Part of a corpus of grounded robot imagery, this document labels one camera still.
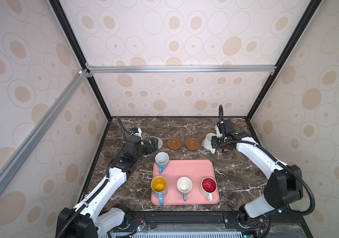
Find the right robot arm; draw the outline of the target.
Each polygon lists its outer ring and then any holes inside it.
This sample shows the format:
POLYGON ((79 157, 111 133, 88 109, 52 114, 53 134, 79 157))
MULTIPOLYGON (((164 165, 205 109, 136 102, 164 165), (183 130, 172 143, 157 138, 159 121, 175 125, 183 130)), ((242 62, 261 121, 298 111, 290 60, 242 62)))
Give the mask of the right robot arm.
POLYGON ((219 120, 215 126, 217 134, 212 137, 213 149, 236 150, 250 159, 266 176, 267 184, 262 195, 243 205, 237 214, 242 223, 248 223, 262 215, 288 211, 307 216, 316 207, 314 194, 302 178, 302 171, 296 165, 288 165, 277 159, 244 131, 237 131, 229 119, 224 118, 224 108, 219 106, 219 120), (309 207, 304 211, 293 210, 288 205, 297 202, 307 193, 309 207))

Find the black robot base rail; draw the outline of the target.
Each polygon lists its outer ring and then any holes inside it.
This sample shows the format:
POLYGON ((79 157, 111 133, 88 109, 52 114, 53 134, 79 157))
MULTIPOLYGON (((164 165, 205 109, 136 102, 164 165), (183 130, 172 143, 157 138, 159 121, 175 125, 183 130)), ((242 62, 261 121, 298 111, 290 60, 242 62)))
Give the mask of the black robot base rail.
POLYGON ((102 238, 311 238, 304 218, 288 213, 239 223, 233 211, 131 212, 130 225, 102 232, 102 238))

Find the brown wooden coaster near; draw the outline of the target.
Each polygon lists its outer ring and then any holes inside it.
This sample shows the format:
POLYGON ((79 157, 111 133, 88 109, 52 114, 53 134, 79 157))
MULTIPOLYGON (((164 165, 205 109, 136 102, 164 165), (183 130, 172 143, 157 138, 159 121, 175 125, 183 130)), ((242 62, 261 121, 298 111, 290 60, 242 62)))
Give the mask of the brown wooden coaster near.
POLYGON ((170 150, 177 151, 182 147, 182 140, 178 137, 171 137, 167 140, 167 147, 170 150))

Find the blue floral mug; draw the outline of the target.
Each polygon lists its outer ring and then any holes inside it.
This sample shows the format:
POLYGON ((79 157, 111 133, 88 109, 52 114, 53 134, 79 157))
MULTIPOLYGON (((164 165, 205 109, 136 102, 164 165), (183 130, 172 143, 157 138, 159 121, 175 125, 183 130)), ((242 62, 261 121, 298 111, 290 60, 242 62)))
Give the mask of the blue floral mug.
POLYGON ((159 168, 159 174, 161 174, 169 164, 169 155, 165 152, 159 152, 155 156, 155 162, 159 168))

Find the brown wooden coaster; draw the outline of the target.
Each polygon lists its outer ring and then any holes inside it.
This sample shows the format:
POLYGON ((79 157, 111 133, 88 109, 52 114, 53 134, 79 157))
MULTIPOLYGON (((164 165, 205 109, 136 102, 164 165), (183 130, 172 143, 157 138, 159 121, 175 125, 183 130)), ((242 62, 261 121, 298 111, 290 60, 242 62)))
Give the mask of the brown wooden coaster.
POLYGON ((171 137, 167 140, 167 147, 170 150, 177 151, 182 147, 182 140, 178 137, 171 137))
POLYGON ((200 141, 197 138, 188 138, 185 142, 186 148, 190 151, 197 151, 200 145, 200 141))

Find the white mug row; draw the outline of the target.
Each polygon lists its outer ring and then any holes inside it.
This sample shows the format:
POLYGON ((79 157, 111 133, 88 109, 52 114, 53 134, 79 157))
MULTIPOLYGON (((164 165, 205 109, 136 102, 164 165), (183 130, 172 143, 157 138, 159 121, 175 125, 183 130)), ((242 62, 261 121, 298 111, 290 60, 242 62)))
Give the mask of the white mug row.
POLYGON ((205 139, 202 142, 204 149, 210 151, 212 154, 216 152, 215 148, 212 147, 212 137, 216 136, 214 133, 209 133, 206 135, 205 139))
POLYGON ((188 177, 181 177, 176 183, 179 193, 182 195, 183 201, 187 202, 187 195, 193 188, 193 183, 188 177))

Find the aluminium frame rail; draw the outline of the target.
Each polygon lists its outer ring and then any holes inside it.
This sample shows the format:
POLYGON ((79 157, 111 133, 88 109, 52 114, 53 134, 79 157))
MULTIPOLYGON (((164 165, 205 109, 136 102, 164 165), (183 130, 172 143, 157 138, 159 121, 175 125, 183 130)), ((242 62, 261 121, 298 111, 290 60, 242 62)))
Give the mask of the aluminium frame rail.
POLYGON ((81 73, 76 75, 64 92, 44 114, 35 128, 29 133, 23 143, 12 154, 7 163, 2 167, 0 170, 0 196, 18 173, 37 144, 40 142, 41 138, 51 127, 59 113, 71 99, 77 88, 80 86, 83 80, 87 78, 89 72, 89 69, 84 68, 81 70, 81 73))
POLYGON ((90 73, 274 72, 276 65, 89 66, 90 73))

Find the black corner frame post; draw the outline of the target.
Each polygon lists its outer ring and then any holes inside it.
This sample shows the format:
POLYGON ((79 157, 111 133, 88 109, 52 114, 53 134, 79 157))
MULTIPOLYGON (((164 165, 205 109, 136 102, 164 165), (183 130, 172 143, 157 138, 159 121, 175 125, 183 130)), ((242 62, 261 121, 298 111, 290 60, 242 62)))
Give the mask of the black corner frame post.
MULTIPOLYGON (((74 31, 69 23, 69 20, 66 16, 66 14, 64 13, 64 9, 60 3, 60 1, 56 1, 56 0, 49 0, 49 5, 52 7, 53 9, 53 12, 55 14, 55 16, 57 17, 58 19, 58 22, 71 46, 71 49, 73 50, 80 66, 82 69, 90 69, 88 66, 87 66, 87 60, 83 54, 83 51, 81 49, 81 46, 79 44, 79 41, 77 39, 77 37, 75 36, 74 34, 74 31)), ((88 79, 88 82, 96 96, 96 99, 98 101, 98 103, 100 104, 101 106, 101 109, 103 110, 105 116, 106 116, 106 119, 108 121, 110 121, 113 117, 111 116, 111 113, 105 103, 105 100, 101 94, 101 91, 100 91, 100 88, 94 78, 94 76, 92 74, 90 74, 89 77, 87 77, 88 79)))

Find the aluminium frame rail back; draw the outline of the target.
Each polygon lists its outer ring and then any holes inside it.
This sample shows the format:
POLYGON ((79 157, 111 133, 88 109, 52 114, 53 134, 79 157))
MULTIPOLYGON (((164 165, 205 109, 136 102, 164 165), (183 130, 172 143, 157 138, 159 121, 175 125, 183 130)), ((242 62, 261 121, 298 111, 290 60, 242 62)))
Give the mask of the aluminium frame rail back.
POLYGON ((274 72, 276 65, 89 66, 90 73, 274 72))

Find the white multicolour stitched coaster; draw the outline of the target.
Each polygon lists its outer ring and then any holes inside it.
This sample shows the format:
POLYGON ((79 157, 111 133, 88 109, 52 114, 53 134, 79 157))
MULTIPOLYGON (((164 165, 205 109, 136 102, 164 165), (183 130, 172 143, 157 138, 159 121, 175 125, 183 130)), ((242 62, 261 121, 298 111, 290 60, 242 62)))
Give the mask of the white multicolour stitched coaster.
POLYGON ((158 143, 157 143, 158 149, 161 149, 162 146, 163 146, 163 141, 162 141, 162 139, 160 139, 160 138, 158 138, 158 137, 157 137, 157 140, 158 140, 158 143))

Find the white mug back row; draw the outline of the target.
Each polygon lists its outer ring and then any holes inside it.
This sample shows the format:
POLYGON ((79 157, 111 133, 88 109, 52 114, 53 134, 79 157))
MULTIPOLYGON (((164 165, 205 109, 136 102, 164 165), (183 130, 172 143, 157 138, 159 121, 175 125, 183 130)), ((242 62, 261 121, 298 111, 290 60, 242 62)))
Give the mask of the white mug back row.
POLYGON ((206 135, 205 139, 202 142, 204 149, 210 151, 212 154, 216 152, 215 148, 212 147, 212 137, 216 136, 214 133, 209 133, 206 135))

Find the white mug front row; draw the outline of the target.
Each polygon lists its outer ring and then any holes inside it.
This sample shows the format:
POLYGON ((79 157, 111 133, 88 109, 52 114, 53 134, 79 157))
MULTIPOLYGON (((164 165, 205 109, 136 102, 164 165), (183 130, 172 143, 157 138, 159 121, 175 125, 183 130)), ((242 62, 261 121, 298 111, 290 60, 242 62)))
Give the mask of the white mug front row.
POLYGON ((193 188, 193 183, 188 177, 181 177, 176 183, 179 193, 182 195, 183 201, 187 202, 187 195, 193 188))

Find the aluminium frame rail left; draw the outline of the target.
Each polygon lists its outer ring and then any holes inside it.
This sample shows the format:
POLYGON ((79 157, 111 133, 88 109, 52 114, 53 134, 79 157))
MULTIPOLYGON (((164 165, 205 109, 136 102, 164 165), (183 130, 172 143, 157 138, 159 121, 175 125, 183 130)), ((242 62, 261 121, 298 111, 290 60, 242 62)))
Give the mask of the aluminium frame rail left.
POLYGON ((87 78, 89 72, 89 69, 84 68, 81 70, 81 73, 76 75, 64 92, 44 114, 35 128, 29 133, 23 143, 12 154, 7 163, 2 167, 0 170, 0 196, 18 173, 37 144, 40 142, 41 138, 51 127, 59 113, 71 99, 77 88, 80 86, 83 80, 87 78))

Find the pink plastic tray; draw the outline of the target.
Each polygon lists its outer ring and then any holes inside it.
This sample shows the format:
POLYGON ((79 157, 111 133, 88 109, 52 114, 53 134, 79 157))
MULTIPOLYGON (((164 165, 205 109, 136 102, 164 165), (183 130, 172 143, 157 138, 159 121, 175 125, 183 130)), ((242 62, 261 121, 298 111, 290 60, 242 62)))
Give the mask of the pink plastic tray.
POLYGON ((160 174, 159 166, 153 164, 153 177, 162 176, 167 181, 167 194, 164 197, 164 205, 199 205, 217 204, 220 202, 218 191, 212 194, 213 200, 200 192, 204 178, 215 179, 213 164, 209 160, 169 160, 169 165, 160 174), (187 201, 183 200, 182 194, 177 189, 177 181, 181 177, 187 177, 192 181, 193 187, 187 195, 187 201))

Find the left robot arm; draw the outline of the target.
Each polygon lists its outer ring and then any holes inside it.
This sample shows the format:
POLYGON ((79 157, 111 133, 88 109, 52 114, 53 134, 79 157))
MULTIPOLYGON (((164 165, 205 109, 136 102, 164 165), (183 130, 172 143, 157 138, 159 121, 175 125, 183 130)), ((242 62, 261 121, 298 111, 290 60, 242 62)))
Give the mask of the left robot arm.
POLYGON ((136 164, 158 150, 158 139, 143 140, 141 128, 127 130, 120 117, 117 120, 123 134, 123 146, 107 165, 104 178, 73 208, 64 208, 57 218, 57 238, 101 238, 111 229, 127 227, 130 209, 117 205, 107 213, 101 211, 117 189, 136 169, 136 164))

